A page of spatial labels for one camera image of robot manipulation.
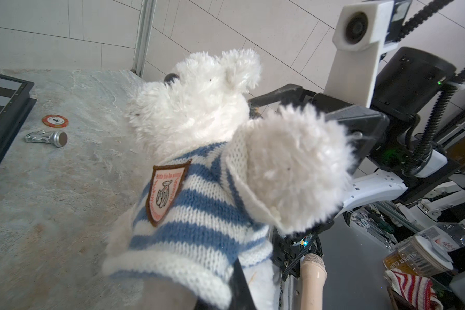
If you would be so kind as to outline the white teddy bear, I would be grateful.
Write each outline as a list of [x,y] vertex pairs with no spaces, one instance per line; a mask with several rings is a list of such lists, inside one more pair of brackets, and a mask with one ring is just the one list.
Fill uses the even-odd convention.
[[191,54],[171,81],[142,86],[125,119],[150,157],[147,184],[155,166],[245,134],[246,184],[258,203],[251,215],[269,230],[302,233],[338,213],[355,165],[350,137],[312,105],[251,118],[245,94],[257,87],[261,71],[250,49]]

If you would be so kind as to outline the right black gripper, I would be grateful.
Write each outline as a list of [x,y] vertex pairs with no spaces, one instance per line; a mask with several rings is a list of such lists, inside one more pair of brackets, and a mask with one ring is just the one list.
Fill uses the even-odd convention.
[[[408,168],[423,171],[432,155],[432,144],[421,148],[412,139],[419,124],[419,111],[455,76],[450,62],[428,52],[403,47],[391,58],[377,76],[377,85],[370,109],[364,116],[343,116],[338,119],[352,133],[372,129],[376,137],[369,157],[382,170],[400,171]],[[304,107],[316,93],[300,85],[287,84],[267,94],[248,99],[249,116],[261,116],[260,108],[272,103]],[[414,156],[421,149],[422,158]]]

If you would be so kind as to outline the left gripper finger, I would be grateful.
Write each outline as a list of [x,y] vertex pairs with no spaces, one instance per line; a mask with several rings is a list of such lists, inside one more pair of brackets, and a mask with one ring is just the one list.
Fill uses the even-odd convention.
[[256,310],[247,280],[244,272],[237,259],[233,264],[233,274],[230,279],[229,285],[232,291],[232,299],[229,305],[229,310]]

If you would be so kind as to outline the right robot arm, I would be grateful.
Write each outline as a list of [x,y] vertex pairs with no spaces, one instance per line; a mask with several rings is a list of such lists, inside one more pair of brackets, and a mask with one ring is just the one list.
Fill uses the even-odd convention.
[[403,47],[377,75],[368,108],[293,84],[249,104],[312,105],[347,127],[356,160],[368,159],[377,170],[353,182],[341,207],[346,213],[378,201],[406,202],[423,195],[432,179],[452,173],[452,163],[434,138],[447,104],[464,82],[465,68],[457,71],[433,54]]

